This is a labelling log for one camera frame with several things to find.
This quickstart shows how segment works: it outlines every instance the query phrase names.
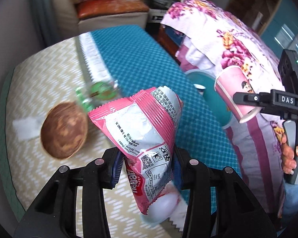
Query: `pink floral bedding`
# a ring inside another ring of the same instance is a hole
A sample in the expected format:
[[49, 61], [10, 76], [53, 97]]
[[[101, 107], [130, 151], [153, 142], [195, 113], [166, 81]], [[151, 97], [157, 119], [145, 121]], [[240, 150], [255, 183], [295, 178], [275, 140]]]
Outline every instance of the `pink floral bedding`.
[[[174, 3], [161, 24], [186, 35], [176, 54], [183, 71], [200, 69], [216, 77], [226, 67], [238, 65], [255, 92], [284, 90], [279, 59], [252, 29], [212, 2]], [[239, 159], [243, 180], [269, 213], [279, 211], [283, 197], [281, 123], [276, 116], [258, 114], [244, 124], [233, 117], [223, 127]]]

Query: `wafer snack bag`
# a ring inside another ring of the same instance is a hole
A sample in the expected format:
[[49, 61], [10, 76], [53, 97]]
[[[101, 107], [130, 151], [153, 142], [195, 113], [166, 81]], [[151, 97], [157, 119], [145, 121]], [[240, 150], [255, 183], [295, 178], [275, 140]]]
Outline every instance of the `wafer snack bag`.
[[171, 179], [171, 159], [183, 103], [166, 86], [141, 90], [88, 113], [125, 155], [130, 187], [143, 214]]

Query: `barcode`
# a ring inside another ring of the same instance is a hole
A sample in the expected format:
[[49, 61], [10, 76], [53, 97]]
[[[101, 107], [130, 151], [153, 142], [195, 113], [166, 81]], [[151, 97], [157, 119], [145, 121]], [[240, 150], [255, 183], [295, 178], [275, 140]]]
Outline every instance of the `barcode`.
[[153, 166], [151, 159], [147, 155], [144, 155], [141, 158], [141, 161], [142, 161], [142, 170], [145, 170], [145, 169]]

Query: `table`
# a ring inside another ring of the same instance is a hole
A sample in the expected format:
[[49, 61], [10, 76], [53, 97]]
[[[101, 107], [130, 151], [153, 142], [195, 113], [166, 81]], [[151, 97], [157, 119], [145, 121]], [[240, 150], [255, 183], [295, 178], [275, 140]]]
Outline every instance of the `table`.
[[[19, 142], [12, 127], [14, 119], [46, 115], [62, 101], [74, 101], [76, 87], [84, 80], [74, 38], [62, 41], [31, 56], [14, 70], [6, 104], [6, 146], [16, 195], [25, 210], [61, 165], [85, 166], [112, 147], [105, 135], [91, 122], [85, 145], [72, 157], [58, 160], [48, 155], [40, 139]], [[82, 230], [82, 188], [77, 191], [76, 232]], [[112, 237], [165, 237], [160, 225], [142, 223], [140, 211], [124, 171], [114, 190], [104, 190], [109, 229]]]

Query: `teal wall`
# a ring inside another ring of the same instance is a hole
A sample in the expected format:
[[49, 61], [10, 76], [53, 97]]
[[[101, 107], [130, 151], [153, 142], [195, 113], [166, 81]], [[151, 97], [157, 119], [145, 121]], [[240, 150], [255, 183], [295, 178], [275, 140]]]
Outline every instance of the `teal wall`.
[[279, 58], [283, 48], [276, 42], [274, 37], [284, 24], [290, 28], [295, 36], [298, 34], [298, 10], [292, 0], [282, 0], [275, 17], [261, 36], [266, 45]]

